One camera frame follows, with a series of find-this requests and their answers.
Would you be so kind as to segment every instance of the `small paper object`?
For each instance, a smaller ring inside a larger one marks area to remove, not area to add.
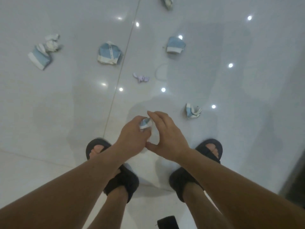
[[[151,118],[145,118],[140,123],[140,129],[149,128],[152,127],[152,125],[153,125],[153,120]]]
[[[122,52],[118,46],[114,45],[112,42],[108,41],[100,46],[98,50],[97,61],[104,64],[117,64],[119,57]]]
[[[167,53],[181,53],[184,50],[186,44],[182,39],[178,37],[170,37],[168,40],[166,52]]]
[[[173,0],[164,0],[166,8],[171,9],[173,7]]]
[[[188,118],[198,118],[202,111],[201,108],[199,108],[198,106],[194,108],[193,105],[190,103],[186,104],[185,110]]]
[[[28,54],[29,59],[40,70],[44,70],[52,61],[48,52],[56,52],[60,49],[59,44],[56,42],[59,39],[59,34],[48,35],[45,39],[47,41],[45,44],[37,44],[34,50]]]
[[[135,73],[133,73],[133,76],[138,79],[138,83],[141,83],[141,82],[148,82],[149,81],[149,77],[144,77],[142,75],[140,76],[137,76]]]

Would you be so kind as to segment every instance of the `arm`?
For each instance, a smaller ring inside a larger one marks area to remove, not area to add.
[[[166,113],[149,112],[149,116],[158,128],[160,142],[147,142],[146,147],[185,168],[235,228],[304,227],[303,209],[190,149]]]
[[[110,177],[138,154],[150,137],[137,116],[118,141],[98,156],[0,210],[0,228],[82,228]]]

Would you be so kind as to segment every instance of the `hand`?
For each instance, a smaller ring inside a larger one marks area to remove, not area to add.
[[[158,145],[146,142],[145,147],[165,159],[177,162],[178,158],[189,149],[185,137],[166,113],[147,111],[147,114],[156,124],[160,142]]]
[[[129,121],[120,133],[116,144],[126,151],[129,157],[133,157],[142,151],[145,147],[145,143],[151,136],[151,128],[146,128],[144,131],[140,130],[140,123],[147,117],[136,116]]]

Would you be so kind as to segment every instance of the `forearm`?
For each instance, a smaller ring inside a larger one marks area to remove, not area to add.
[[[128,158],[114,144],[0,210],[0,228],[82,228],[110,177]]]
[[[304,210],[190,149],[178,163],[236,228],[301,228]]]

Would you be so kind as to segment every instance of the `white tile floor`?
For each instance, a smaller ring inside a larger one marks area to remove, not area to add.
[[[161,0],[0,3],[0,207],[84,162],[91,139],[115,142],[146,110],[167,112],[192,147],[219,139],[223,165],[274,192],[304,150],[305,0],[175,0],[171,11]],[[50,33],[64,47],[42,72],[27,54]],[[178,35],[185,51],[166,54]],[[108,40],[123,51],[117,66],[96,60]],[[134,72],[151,80],[138,84]],[[203,107],[198,119],[185,118],[186,102]],[[142,183],[163,189],[177,167],[145,150],[129,165]],[[192,221],[174,193],[141,191],[126,228],[155,225],[142,224],[143,201],[150,223],[172,208],[181,225]]]

